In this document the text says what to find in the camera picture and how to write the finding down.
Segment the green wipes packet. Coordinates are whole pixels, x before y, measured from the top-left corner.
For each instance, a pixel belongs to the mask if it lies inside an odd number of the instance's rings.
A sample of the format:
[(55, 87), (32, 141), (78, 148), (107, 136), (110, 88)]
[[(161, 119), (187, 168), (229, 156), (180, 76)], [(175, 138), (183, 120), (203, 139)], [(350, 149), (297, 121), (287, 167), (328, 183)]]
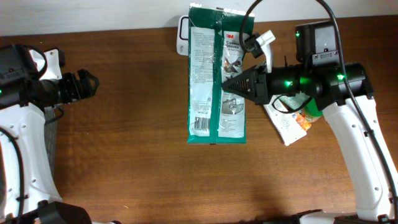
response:
[(254, 15), (191, 3), (188, 12), (189, 144), (246, 143), (245, 99), (222, 84), (243, 70), (239, 41), (253, 31)]

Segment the orange tissue pack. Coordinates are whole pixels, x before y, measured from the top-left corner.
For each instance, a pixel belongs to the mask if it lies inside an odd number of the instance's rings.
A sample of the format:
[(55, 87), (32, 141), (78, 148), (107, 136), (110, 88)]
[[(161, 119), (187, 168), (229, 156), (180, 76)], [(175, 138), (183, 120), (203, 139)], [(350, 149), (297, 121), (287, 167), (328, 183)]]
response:
[(309, 123), (304, 116), (302, 116), (299, 112), (294, 113), (295, 120), (297, 124), (304, 130), (308, 131), (311, 128), (311, 123)]

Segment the white cream tube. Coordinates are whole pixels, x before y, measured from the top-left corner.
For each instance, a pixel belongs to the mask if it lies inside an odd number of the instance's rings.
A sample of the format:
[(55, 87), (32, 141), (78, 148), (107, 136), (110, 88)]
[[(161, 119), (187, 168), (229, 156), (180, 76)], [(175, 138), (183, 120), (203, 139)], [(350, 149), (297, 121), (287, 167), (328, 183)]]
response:
[(272, 106), (272, 102), (275, 99), (276, 96), (273, 96), (271, 102), (268, 105), (263, 105), (263, 107), (284, 145), (289, 146), (306, 136), (307, 132), (298, 124), (296, 113), (284, 114), (284, 112), (288, 112), (288, 109), (279, 99), (274, 103), (275, 108)]

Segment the teal tissue pack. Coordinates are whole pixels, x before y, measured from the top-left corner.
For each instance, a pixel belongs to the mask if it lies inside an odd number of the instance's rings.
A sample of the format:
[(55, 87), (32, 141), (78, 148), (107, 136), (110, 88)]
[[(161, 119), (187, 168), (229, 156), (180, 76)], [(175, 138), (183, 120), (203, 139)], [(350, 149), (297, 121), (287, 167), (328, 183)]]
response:
[(304, 93), (297, 93), (295, 96), (281, 96), (279, 100), (287, 105), (292, 110), (297, 110), (301, 107), (310, 97)]

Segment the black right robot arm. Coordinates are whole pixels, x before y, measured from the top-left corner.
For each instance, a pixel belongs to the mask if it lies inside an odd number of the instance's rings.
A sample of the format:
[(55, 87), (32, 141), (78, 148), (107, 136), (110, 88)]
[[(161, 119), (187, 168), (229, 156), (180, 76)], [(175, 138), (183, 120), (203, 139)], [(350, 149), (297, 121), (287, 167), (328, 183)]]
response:
[(224, 91), (258, 105), (273, 105), (281, 96), (306, 94), (338, 140), (354, 187), (353, 213), (321, 209), (297, 213), (287, 223), (396, 223), (397, 169), (382, 135), (374, 90), (365, 68), (345, 63), (335, 21), (295, 28), (297, 64), (273, 67), (272, 32), (241, 40), (247, 52), (266, 62), (227, 79)]

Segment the green lid seasoning jar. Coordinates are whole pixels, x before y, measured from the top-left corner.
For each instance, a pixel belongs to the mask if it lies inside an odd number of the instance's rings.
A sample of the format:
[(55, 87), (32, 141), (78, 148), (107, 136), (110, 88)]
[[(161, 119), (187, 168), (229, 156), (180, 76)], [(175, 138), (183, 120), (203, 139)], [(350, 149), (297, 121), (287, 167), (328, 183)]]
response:
[(303, 109), (304, 118), (309, 122), (316, 122), (323, 116), (322, 111), (319, 111), (314, 99), (312, 99)]

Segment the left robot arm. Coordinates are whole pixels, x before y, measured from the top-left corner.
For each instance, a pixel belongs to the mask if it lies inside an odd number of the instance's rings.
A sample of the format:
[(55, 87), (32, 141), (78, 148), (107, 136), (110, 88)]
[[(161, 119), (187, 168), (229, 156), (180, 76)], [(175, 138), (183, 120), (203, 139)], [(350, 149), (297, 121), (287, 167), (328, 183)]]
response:
[(48, 151), (62, 105), (91, 98), (99, 80), (89, 71), (62, 73), (65, 53), (31, 45), (1, 47), (1, 223), (92, 223), (63, 202)]

